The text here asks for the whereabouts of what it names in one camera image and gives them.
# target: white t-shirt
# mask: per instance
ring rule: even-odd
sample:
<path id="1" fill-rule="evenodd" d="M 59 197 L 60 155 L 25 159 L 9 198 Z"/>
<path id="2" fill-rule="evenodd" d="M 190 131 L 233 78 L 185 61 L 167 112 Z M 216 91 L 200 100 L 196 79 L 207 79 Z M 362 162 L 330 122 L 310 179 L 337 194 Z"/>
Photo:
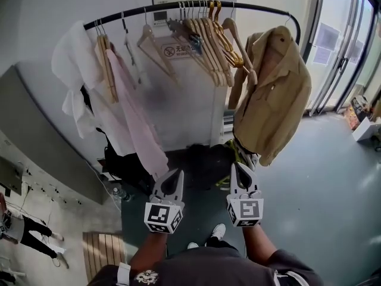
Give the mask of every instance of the white t-shirt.
<path id="1" fill-rule="evenodd" d="M 24 218 L 23 215 L 16 209 L 12 209 L 9 206 L 7 206 L 7 210 L 9 210 L 12 213 L 11 216 L 11 227 L 9 230 L 5 231 L 4 234 L 8 237 L 14 238 L 15 240 L 18 240 L 19 242 L 23 238 L 24 234 Z"/>

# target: wooden pallet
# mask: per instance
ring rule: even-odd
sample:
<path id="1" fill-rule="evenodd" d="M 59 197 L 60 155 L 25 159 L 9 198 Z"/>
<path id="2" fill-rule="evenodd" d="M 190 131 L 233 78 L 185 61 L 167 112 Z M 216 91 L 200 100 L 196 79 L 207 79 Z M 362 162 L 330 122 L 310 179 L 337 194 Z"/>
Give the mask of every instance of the wooden pallet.
<path id="1" fill-rule="evenodd" d="M 119 235 L 84 232 L 82 244 L 88 282 L 103 266 L 126 262 L 124 242 Z"/>

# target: jacket collar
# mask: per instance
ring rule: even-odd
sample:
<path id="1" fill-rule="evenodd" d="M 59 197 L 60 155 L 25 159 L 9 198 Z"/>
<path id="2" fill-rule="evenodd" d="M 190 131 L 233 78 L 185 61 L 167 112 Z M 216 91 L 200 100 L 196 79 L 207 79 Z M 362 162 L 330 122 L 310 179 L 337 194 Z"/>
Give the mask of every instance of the jacket collar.
<path id="1" fill-rule="evenodd" d="M 270 41 L 269 37 L 273 34 L 281 35 L 282 38 L 284 38 L 285 42 L 289 45 L 286 54 L 280 60 L 278 65 L 264 79 L 263 82 L 259 83 L 258 87 L 267 85 L 276 80 L 278 77 L 286 76 L 290 71 L 299 74 L 299 49 L 297 44 L 293 41 L 290 31 L 285 26 L 279 26 L 268 30 L 252 44 L 251 49 L 254 57 L 254 70 L 259 74 L 260 68 L 262 66 L 263 56 L 266 51 L 267 44 Z"/>

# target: clothes rack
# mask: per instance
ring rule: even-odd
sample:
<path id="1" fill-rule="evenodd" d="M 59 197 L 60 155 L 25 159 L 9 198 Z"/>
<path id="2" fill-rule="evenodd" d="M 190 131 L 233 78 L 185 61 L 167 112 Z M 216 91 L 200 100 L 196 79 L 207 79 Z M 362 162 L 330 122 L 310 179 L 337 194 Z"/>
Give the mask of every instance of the clothes rack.
<path id="1" fill-rule="evenodd" d="M 190 4 L 192 4 L 192 7 L 204 7 L 204 1 L 196 0 L 196 1 L 189 1 Z M 270 8 L 270 7 L 262 7 L 259 5 L 254 4 L 246 4 L 246 3 L 238 3 L 238 2 L 229 2 L 229 1 L 221 1 L 222 7 L 229 7 L 229 8 L 242 8 L 245 10 L 255 10 L 255 11 L 263 11 L 267 13 L 272 14 L 278 14 L 289 17 L 296 27 L 296 39 L 295 42 L 299 44 L 300 42 L 300 25 L 299 22 L 296 20 L 296 18 L 286 11 L 277 10 L 276 8 Z M 115 20 L 122 19 L 122 13 L 123 17 L 130 17 L 134 15 L 144 14 L 144 13 L 150 13 L 155 11 L 164 11 L 164 10 L 171 10 L 174 8 L 179 8 L 180 5 L 178 2 L 171 2 L 171 3 L 163 3 L 163 4 L 156 4 L 156 5 L 147 5 L 146 7 L 138 7 L 138 8 L 132 8 L 131 10 L 123 11 L 120 13 L 116 13 L 113 15 L 109 15 L 100 19 L 97 19 L 95 21 L 89 22 L 85 24 L 84 28 L 85 30 L 93 29 L 95 26 L 100 26 L 101 24 L 105 24 L 108 22 L 112 22 Z"/>

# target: white cube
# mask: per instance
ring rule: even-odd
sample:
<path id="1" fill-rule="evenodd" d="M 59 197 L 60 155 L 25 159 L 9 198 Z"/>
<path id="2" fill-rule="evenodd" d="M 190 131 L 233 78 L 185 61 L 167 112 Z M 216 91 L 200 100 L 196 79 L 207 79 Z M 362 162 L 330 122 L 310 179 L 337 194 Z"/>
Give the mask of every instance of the white cube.
<path id="1" fill-rule="evenodd" d="M 152 232 L 174 233 L 183 213 L 180 206 L 161 203 L 146 203 L 144 223 Z"/>
<path id="2" fill-rule="evenodd" d="M 255 226 L 263 215 L 263 199 L 229 199 L 227 211 L 233 226 Z"/>

